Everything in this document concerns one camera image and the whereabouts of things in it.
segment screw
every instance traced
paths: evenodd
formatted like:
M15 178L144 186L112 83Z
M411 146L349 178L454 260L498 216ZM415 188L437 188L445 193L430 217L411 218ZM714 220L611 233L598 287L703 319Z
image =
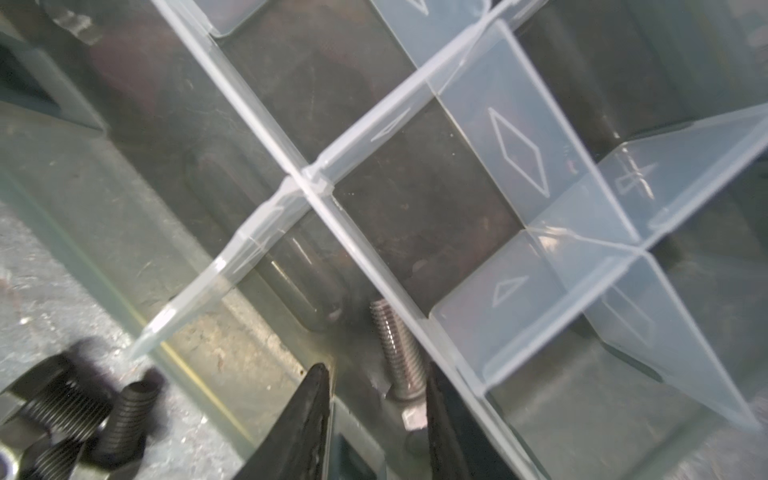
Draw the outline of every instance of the screw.
M419 345L408 327L384 299L372 302L371 312L392 375L392 394L398 400L411 400L423 395L426 371Z
M96 433L110 409L108 403L91 398L76 385L59 382L30 401L23 413L50 429L83 441Z
M75 439L66 439L43 452L35 462L41 480L68 480L81 445Z
M148 381L133 382L120 392L94 447L92 457L97 463L120 465L134 456L159 394L160 386Z

